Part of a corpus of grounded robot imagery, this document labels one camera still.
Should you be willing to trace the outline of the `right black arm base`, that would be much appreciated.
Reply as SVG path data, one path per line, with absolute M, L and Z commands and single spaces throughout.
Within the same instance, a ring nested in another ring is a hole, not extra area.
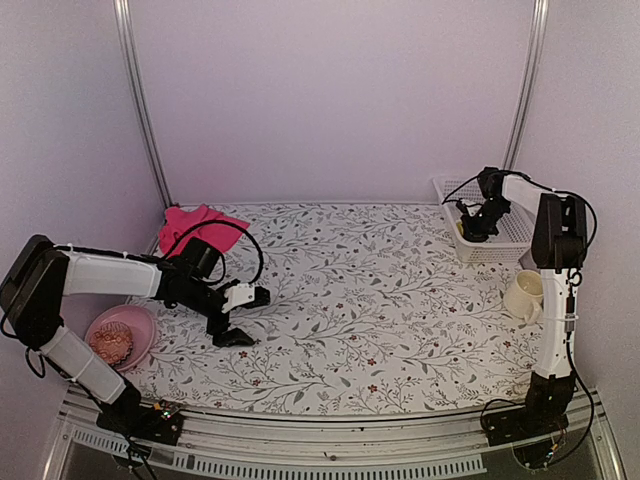
M 559 432 L 568 426 L 567 407 L 573 391 L 543 392 L 530 389 L 522 405 L 480 415 L 480 426 L 489 445 L 513 443 Z

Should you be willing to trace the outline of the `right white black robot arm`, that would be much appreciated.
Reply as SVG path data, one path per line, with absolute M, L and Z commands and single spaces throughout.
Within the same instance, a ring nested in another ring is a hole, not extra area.
M 556 412 L 564 412 L 578 383 L 573 331 L 581 269 L 597 230 L 587 227 L 593 209 L 580 195 L 542 186 L 520 172 L 486 167 L 474 180 L 484 199 L 479 209 L 470 212 L 456 203 L 465 240 L 480 243 L 496 235 L 513 204 L 535 216 L 530 251 L 542 283 L 542 347 L 516 422 L 524 435 L 537 436 Z

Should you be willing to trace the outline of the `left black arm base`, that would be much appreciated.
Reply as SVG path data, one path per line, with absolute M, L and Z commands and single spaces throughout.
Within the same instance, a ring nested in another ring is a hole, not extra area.
M 113 403 L 98 402 L 97 426 L 125 438 L 176 446 L 185 417 L 172 407 L 145 406 L 135 388 L 127 388 Z

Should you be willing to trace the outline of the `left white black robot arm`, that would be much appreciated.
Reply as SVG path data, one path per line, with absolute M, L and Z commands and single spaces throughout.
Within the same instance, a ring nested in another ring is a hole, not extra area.
M 230 314 L 268 304 L 270 293 L 257 279 L 225 284 L 210 280 L 221 258 L 217 249 L 198 238 L 189 239 L 180 252 L 140 256 L 61 245 L 34 235 L 1 282 L 1 323 L 10 328 L 7 336 L 40 354 L 108 408 L 126 433 L 138 434 L 149 423 L 139 391 L 91 351 L 64 315 L 73 301 L 86 303 L 91 296 L 97 297 L 98 306 L 125 298 L 150 299 L 203 317 L 216 346 L 250 345 L 248 334 L 231 327 Z

